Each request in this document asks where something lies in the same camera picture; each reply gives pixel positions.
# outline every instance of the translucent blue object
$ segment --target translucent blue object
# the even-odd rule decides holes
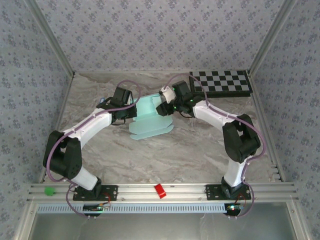
[[[129,124],[130,137],[134,140],[145,139],[160,134],[169,133],[174,126],[171,125],[171,116],[160,116],[156,107],[162,103],[160,94],[143,96],[136,104],[137,117]]]

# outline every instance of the marble floor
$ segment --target marble floor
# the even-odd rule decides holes
[[[102,97],[113,95],[122,80],[139,83],[145,96],[157,93],[173,75],[175,73],[76,74],[60,130],[88,116]],[[177,77],[175,82],[180,80],[189,82],[187,76]],[[123,87],[138,95],[131,83],[124,83]],[[248,114],[259,129],[250,97],[211,98],[210,102],[230,113]],[[183,118],[178,113],[173,115],[173,124],[171,132],[141,140],[130,138],[128,124],[109,126],[83,147],[83,165],[103,183],[220,182],[228,166],[222,133],[202,120]],[[268,182],[271,165],[267,155],[253,162],[246,173],[247,181]]]

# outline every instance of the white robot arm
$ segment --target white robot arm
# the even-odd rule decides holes
[[[98,195],[99,191],[95,188],[101,185],[101,180],[82,166],[81,150],[94,135],[103,128],[113,124],[116,120],[125,120],[136,117],[136,106],[124,110],[108,112],[108,110],[128,106],[132,102],[132,92],[117,87],[113,97],[98,104],[96,109],[77,125],[66,129],[63,132],[53,131],[48,138],[43,166],[47,166],[50,151],[55,143],[61,139],[62,136],[67,135],[54,150],[50,159],[50,170],[71,180],[83,189],[94,192],[94,195]]]
[[[214,126],[223,133],[225,151],[230,157],[227,171],[222,178],[221,188],[225,196],[230,198],[242,187],[242,172],[249,158],[260,147],[256,132],[235,119],[241,119],[253,126],[251,118],[243,114],[237,116],[206,103],[200,96],[194,96],[186,82],[180,81],[160,91],[162,104],[156,109],[162,115],[174,112],[189,114]]]

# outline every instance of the floral wallpaper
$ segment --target floral wallpaper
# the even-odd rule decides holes
[[[11,240],[69,79],[24,1],[0,9],[0,239]]]
[[[320,240],[320,2],[298,0],[254,76],[288,181]]]
[[[37,0],[75,71],[248,69],[283,0]]]

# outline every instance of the green ball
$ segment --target green ball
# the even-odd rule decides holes
[[[44,188],[44,194],[47,196],[53,196],[55,194],[56,189],[54,187],[46,186]]]

